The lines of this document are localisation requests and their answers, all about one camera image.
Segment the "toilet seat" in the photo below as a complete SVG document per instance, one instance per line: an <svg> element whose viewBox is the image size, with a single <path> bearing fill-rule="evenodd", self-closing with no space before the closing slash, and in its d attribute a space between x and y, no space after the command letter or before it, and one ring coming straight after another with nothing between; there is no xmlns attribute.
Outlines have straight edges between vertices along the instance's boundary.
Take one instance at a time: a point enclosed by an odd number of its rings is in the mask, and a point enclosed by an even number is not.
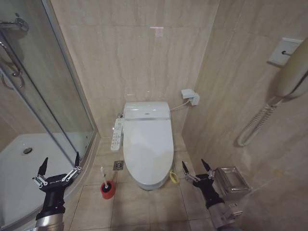
<svg viewBox="0 0 308 231"><path fill-rule="evenodd" d="M173 161L170 119L125 120L123 152L127 169L141 188L160 187Z"/></svg>

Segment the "tiled floor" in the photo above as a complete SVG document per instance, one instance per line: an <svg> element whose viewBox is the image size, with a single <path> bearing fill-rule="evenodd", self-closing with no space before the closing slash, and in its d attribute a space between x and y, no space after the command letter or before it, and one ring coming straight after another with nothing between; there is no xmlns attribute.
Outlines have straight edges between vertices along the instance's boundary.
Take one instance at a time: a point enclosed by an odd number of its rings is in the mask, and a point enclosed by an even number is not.
<svg viewBox="0 0 308 231"><path fill-rule="evenodd" d="M174 168L179 184L168 180L160 189L144 191L127 168L113 171L123 151L110 151L111 138L103 138L91 173L80 192L66 206L65 230L80 231L213 231L215 230L199 189L184 179L182 160L194 174L180 134L174 135ZM100 192L100 167L116 183L115 196L104 200Z"/></svg>

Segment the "marble wall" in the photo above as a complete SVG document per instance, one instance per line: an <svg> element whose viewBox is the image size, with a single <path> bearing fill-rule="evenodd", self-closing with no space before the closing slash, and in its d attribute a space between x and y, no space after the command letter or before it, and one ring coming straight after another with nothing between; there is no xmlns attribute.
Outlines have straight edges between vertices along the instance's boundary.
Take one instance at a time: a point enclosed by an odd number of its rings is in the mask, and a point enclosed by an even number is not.
<svg viewBox="0 0 308 231"><path fill-rule="evenodd" d="M26 70L23 73L26 85L21 92L52 132L60 132L54 117L65 132L91 131L90 121L41 1L1 1L2 20L13 20L15 13L28 23L29 30L3 32Z"/></svg>
<svg viewBox="0 0 308 231"><path fill-rule="evenodd" d="M52 0L102 137L125 102L183 103L194 88L218 0ZM187 108L172 114L182 131Z"/></svg>
<svg viewBox="0 0 308 231"><path fill-rule="evenodd" d="M0 83L0 151L18 135L42 133L43 127L14 90Z"/></svg>
<svg viewBox="0 0 308 231"><path fill-rule="evenodd" d="M236 137L273 95L267 60L282 37L308 36L306 0L221 0L182 131L194 170L236 165L252 187L244 230L304 230L308 220L308 94L282 104L253 142Z"/></svg>

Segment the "toilet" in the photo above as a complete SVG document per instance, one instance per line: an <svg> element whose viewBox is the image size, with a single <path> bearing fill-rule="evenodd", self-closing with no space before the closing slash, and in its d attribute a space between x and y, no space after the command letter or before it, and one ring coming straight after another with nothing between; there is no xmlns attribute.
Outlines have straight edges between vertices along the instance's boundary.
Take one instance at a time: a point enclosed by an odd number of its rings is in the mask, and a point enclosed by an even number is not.
<svg viewBox="0 0 308 231"><path fill-rule="evenodd" d="M126 103L123 153L128 171L145 190L161 187L173 161L170 109L166 102Z"/></svg>

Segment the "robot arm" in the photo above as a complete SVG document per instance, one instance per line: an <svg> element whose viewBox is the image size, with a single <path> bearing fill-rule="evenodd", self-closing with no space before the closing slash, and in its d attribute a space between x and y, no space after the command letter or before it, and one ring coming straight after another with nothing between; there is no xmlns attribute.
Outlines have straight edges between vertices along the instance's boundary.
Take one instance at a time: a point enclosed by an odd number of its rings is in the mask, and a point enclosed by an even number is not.
<svg viewBox="0 0 308 231"><path fill-rule="evenodd" d="M201 160L207 173L196 176L189 174L187 167L184 162L182 162L185 179L192 183L194 187L201 190L206 200L205 205L210 213L214 227L217 230L240 231L241 229L233 227L232 224L235 222L235 218L242 214L242 211L237 204L227 206L224 200L220 198L213 187L215 172L212 171L210 166L203 159Z"/></svg>
<svg viewBox="0 0 308 231"><path fill-rule="evenodd" d="M65 212L64 192L73 183L73 179L81 171L79 153L76 155L75 167L68 174L44 177L48 157L38 169L38 174L32 180L38 188L45 192L42 210L36 216L36 227L27 231L63 231L63 214Z"/></svg>

